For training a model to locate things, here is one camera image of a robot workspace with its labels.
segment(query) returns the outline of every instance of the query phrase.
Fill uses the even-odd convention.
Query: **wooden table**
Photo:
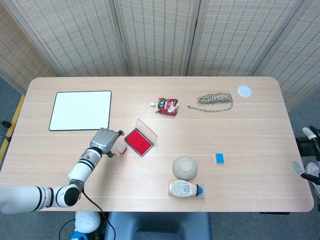
[[[253,94],[241,97],[248,85]],[[33,80],[0,173],[11,186],[63,186],[68,173],[96,133],[49,131],[57,92],[111,90],[109,128],[134,129],[142,120],[157,135],[144,156],[131,148],[123,156],[104,156],[85,183],[86,193],[104,211],[131,212],[307,212],[314,205],[308,182],[292,162],[302,164],[278,82],[271,77],[41,77]],[[201,112],[197,97],[231,93],[233,108]],[[176,116],[154,112],[158,97],[177,98]],[[211,106],[223,108],[225,105]],[[117,152],[124,137],[113,147]],[[217,165],[215,154],[225,163]],[[193,157],[205,198],[168,196],[173,161]],[[48,211],[97,211],[85,197],[71,208]]]

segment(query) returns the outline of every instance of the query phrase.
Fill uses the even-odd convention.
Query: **blue chair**
[[[211,240],[208,212],[110,212],[116,240]],[[105,240],[114,239],[107,225]]]

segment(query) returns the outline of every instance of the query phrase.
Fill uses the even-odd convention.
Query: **red snack bag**
[[[160,114],[175,116],[178,112],[179,103],[177,99],[165,99],[160,97],[156,102],[151,102],[151,106],[155,107],[155,111]]]

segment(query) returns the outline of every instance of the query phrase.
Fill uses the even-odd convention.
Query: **yellow floor tape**
[[[18,117],[19,117],[19,114],[20,114],[20,111],[21,111],[21,108],[22,108],[22,104],[24,103],[24,100],[25,100],[25,96],[22,95],[22,97],[20,98],[20,101],[18,103],[18,106],[16,107],[16,110],[15,110],[15,113],[13,115],[13,118],[12,118],[12,121],[11,121],[11,127],[9,127],[8,131],[6,132],[6,136],[7,137],[11,137],[12,136],[12,133],[14,132],[14,129],[15,129],[15,126],[17,124],[17,120],[18,120]],[[4,139],[3,140],[3,143],[2,143],[2,146],[0,148],[0,164],[4,158],[4,155],[5,155],[5,152],[6,152],[6,149],[8,147],[8,144],[9,142]]]

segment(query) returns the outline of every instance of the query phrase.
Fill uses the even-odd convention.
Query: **white board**
[[[97,130],[109,127],[111,91],[58,92],[50,131]]]

